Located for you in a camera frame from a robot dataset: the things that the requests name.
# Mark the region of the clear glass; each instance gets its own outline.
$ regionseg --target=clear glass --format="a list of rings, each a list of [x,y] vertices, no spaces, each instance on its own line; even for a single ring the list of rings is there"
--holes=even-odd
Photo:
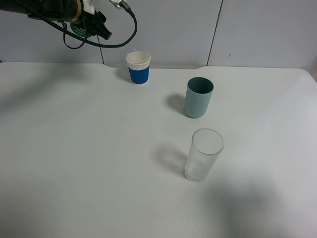
[[[212,129],[199,129],[192,138],[185,175],[192,182],[203,181],[224,148],[222,136]]]

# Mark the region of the teal plastic cup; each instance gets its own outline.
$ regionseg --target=teal plastic cup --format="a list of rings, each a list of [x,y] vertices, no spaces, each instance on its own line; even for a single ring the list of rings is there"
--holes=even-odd
[[[213,92],[213,83],[202,77],[192,78],[187,83],[185,113],[191,118],[202,117],[208,108]]]

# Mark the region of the blue and white paper cup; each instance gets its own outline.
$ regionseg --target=blue and white paper cup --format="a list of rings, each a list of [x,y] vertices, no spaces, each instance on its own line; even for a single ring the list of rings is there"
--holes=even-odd
[[[135,51],[127,55],[131,81],[134,84],[145,84],[149,80],[151,56],[145,51]]]

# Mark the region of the wire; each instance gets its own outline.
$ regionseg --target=wire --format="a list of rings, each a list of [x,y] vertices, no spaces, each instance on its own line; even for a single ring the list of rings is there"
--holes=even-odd
[[[33,13],[34,15],[38,16],[39,19],[43,20],[44,22],[46,22],[48,25],[54,27],[55,29],[65,33],[66,35],[68,36],[71,36],[79,41],[82,41],[88,45],[91,45],[91,46],[96,46],[96,47],[101,47],[101,48],[120,48],[120,47],[123,47],[125,45],[127,45],[134,37],[135,35],[137,34],[137,31],[138,31],[138,23],[137,23],[137,19],[133,13],[133,11],[131,10],[131,8],[124,8],[126,10],[126,12],[128,12],[130,14],[130,16],[133,18],[133,21],[134,21],[134,32],[133,34],[130,36],[130,38],[128,40],[126,40],[125,42],[121,43],[121,44],[118,44],[118,45],[101,45],[101,44],[98,44],[96,42],[93,42],[93,41],[89,41],[87,39],[83,39],[81,38],[80,36],[77,36],[76,34],[74,33],[71,33],[69,31],[66,31],[64,30],[63,27],[60,27],[59,25],[57,25],[56,23],[53,23],[51,20],[48,20],[46,17],[42,16],[40,13],[38,13],[36,10],[32,9],[31,7],[27,6],[23,1],[21,0],[15,0],[19,5],[21,5],[22,7],[24,7],[26,10],[30,11],[31,13]]]
[[[87,40],[87,38],[88,38],[88,32],[86,31],[85,20],[86,20],[86,19],[84,18],[84,19],[83,19],[83,23],[84,23],[85,32],[86,32],[85,40]],[[72,49],[72,50],[77,50],[77,49],[79,49],[79,48],[82,48],[83,45],[85,44],[85,42],[81,43],[81,45],[78,46],[78,47],[70,47],[69,45],[67,45],[66,40],[65,40],[65,38],[66,38],[66,32],[67,32],[67,24],[66,24],[65,22],[63,22],[62,25],[63,25],[63,28],[64,28],[64,34],[63,34],[64,44],[65,44],[68,48],[70,48],[70,49]]]
[[[101,59],[103,60],[103,64],[105,64],[103,52],[101,51],[101,48],[100,48],[100,47],[99,47],[99,49],[100,49]]]

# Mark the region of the tabletop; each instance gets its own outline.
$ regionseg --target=tabletop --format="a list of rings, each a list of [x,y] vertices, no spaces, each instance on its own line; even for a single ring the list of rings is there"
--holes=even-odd
[[[214,83],[183,113],[187,81]],[[191,136],[224,150],[184,176]],[[0,237],[315,238],[317,84],[301,69],[0,64]]]

